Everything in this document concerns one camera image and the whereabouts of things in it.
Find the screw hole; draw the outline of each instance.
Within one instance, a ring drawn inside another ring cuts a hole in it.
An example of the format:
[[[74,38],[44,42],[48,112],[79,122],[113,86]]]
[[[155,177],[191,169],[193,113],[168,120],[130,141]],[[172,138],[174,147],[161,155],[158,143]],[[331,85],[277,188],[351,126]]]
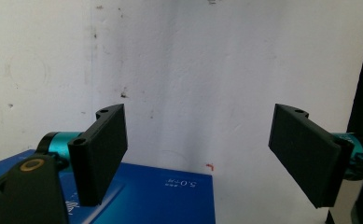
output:
[[[81,145],[86,141],[85,138],[79,138],[77,140],[74,141],[74,145]]]

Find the red spot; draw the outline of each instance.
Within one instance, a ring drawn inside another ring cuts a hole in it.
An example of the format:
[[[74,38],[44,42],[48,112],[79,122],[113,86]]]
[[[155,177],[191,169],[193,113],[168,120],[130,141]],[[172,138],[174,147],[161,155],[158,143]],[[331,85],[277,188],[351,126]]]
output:
[[[214,165],[213,165],[213,163],[207,163],[206,166],[207,167],[210,167],[211,168],[211,171],[214,171]]]

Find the blue book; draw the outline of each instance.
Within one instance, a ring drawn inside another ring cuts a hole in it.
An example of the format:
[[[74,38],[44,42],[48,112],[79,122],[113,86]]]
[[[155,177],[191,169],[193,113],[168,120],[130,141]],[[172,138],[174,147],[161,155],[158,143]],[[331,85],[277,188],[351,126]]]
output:
[[[0,175],[34,153],[0,161]],[[72,173],[60,173],[70,223],[214,224],[210,175],[122,163],[101,205],[79,205]]]

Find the red mark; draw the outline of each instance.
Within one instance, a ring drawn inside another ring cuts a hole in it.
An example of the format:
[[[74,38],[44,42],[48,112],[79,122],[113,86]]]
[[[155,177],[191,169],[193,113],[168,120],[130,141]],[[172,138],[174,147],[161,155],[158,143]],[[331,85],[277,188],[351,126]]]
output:
[[[214,165],[213,165],[213,163],[207,163],[206,166],[207,167],[210,167],[211,168],[211,171],[214,171]]]

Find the white wall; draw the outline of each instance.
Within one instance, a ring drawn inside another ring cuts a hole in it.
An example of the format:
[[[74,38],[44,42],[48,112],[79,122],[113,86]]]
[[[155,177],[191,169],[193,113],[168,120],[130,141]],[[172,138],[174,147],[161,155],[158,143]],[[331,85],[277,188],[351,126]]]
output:
[[[363,1],[1,0],[0,159],[124,103],[124,161],[213,175],[217,223],[323,223],[272,111],[345,131],[362,60]]]

